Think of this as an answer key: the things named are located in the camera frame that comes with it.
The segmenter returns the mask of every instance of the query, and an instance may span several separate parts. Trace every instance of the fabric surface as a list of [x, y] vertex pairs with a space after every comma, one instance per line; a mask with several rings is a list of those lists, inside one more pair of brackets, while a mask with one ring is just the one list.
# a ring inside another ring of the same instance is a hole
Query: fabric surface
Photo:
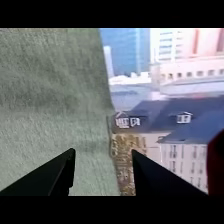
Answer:
[[70, 195], [119, 195], [98, 29], [0, 29], [0, 190], [69, 148]]

